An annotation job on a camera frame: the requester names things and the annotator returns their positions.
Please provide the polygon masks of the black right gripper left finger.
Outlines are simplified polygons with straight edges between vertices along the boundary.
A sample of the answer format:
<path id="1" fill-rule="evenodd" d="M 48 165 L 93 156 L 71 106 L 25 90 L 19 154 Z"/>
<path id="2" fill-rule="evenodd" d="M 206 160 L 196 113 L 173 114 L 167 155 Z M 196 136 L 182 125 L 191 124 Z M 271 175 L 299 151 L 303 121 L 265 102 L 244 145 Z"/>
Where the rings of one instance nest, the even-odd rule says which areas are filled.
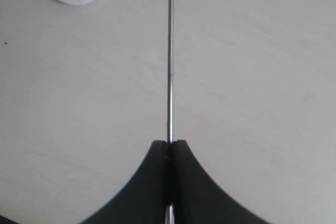
<path id="1" fill-rule="evenodd" d="M 127 184 L 83 223 L 165 223 L 167 143 L 153 141 Z"/>

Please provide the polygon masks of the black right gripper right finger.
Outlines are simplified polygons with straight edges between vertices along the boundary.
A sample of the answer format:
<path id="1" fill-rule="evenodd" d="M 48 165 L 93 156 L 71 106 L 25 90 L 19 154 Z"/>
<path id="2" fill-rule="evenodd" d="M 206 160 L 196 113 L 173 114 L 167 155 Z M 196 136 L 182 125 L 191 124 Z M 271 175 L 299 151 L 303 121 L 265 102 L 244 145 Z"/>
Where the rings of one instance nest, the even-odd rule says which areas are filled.
<path id="1" fill-rule="evenodd" d="M 225 193 L 184 140 L 172 144 L 175 223 L 265 223 Z"/>

